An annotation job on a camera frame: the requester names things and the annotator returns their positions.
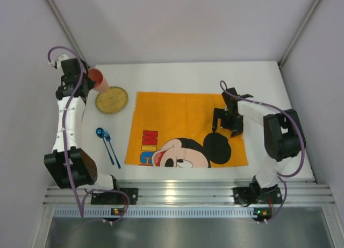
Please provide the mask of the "pink plastic cup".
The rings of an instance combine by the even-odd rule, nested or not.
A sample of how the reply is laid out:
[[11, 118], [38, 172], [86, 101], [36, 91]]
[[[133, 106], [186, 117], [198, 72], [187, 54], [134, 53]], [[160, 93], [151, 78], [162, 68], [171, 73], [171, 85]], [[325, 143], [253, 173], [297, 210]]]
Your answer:
[[95, 83], [93, 87], [94, 91], [99, 92], [101, 94], [108, 91], [109, 84], [100, 70], [96, 68], [89, 69], [88, 77]]

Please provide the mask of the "orange Mickey Mouse placemat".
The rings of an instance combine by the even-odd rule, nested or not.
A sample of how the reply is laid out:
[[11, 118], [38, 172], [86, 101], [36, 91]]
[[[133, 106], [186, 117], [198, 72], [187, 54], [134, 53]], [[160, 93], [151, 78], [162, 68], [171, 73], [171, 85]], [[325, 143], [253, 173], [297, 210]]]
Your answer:
[[248, 165], [244, 140], [212, 130], [220, 94], [137, 93], [125, 164], [176, 168]]

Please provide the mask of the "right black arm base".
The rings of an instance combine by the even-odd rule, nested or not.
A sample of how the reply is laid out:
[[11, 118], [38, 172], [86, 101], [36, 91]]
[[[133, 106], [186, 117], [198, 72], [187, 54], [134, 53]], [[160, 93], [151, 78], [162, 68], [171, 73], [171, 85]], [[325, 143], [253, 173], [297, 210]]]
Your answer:
[[252, 178], [248, 187], [233, 188], [234, 203], [243, 207], [251, 204], [281, 204], [282, 194], [277, 184], [261, 188], [256, 177]]

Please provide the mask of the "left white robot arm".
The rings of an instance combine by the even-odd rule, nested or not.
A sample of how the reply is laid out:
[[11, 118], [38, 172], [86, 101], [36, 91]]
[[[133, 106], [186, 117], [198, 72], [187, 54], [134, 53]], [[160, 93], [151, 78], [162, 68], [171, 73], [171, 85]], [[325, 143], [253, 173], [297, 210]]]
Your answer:
[[92, 69], [83, 60], [60, 55], [53, 62], [62, 70], [61, 83], [55, 96], [58, 102], [58, 130], [50, 154], [44, 164], [61, 189], [91, 186], [95, 189], [117, 190], [117, 180], [111, 174], [98, 171], [95, 161], [82, 148], [82, 121], [89, 91], [103, 93]]

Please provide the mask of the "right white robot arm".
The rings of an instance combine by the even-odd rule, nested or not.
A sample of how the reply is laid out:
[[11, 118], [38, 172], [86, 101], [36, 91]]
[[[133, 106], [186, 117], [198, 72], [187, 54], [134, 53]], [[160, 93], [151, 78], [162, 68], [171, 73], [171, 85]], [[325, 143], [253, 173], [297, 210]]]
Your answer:
[[231, 132], [231, 137], [243, 134], [243, 118], [247, 117], [263, 127], [264, 148], [267, 156], [259, 172], [253, 176], [249, 189], [253, 193], [270, 192], [280, 177], [292, 178], [302, 169], [306, 141], [298, 113], [282, 110], [274, 105], [253, 100], [252, 95], [238, 95], [235, 88], [222, 92], [226, 108], [213, 111], [212, 135], [220, 127]]

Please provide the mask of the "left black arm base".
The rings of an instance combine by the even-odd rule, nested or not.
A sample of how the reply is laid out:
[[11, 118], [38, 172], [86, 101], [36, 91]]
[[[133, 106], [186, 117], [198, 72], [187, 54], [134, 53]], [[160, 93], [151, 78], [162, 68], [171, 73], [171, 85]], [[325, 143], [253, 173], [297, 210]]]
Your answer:
[[[129, 197], [129, 205], [136, 205], [138, 200], [138, 188], [120, 188], [120, 191]], [[92, 205], [125, 205], [127, 199], [124, 195], [111, 192], [95, 192], [91, 195]]]

